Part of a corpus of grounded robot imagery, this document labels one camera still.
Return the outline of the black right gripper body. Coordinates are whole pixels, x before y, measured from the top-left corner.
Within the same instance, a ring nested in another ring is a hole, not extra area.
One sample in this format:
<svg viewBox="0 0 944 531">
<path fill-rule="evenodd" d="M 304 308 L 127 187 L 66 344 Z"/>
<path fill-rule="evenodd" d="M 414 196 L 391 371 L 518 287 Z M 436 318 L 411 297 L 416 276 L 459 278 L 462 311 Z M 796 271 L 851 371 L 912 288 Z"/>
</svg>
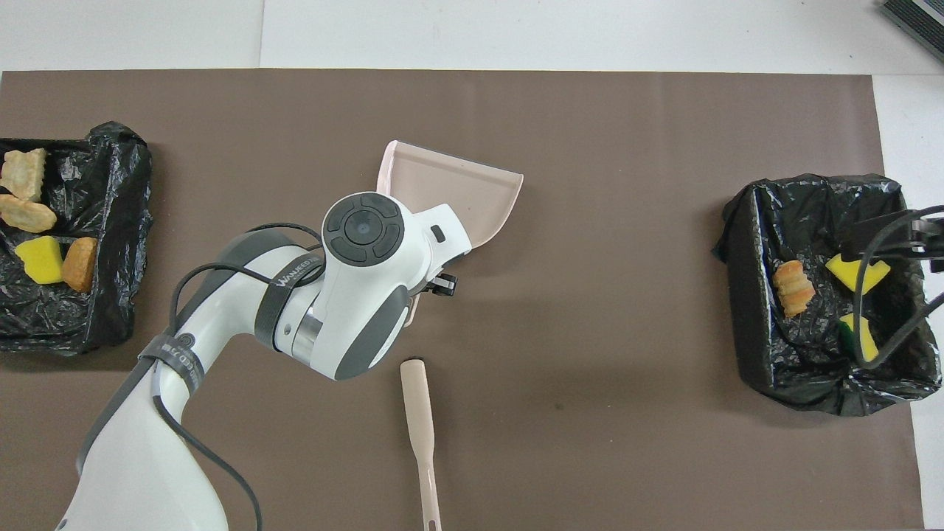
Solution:
<svg viewBox="0 0 944 531">
<path fill-rule="evenodd" d="M 943 272 L 942 208 L 914 209 L 912 260 L 929 263 L 931 273 Z"/>
</svg>

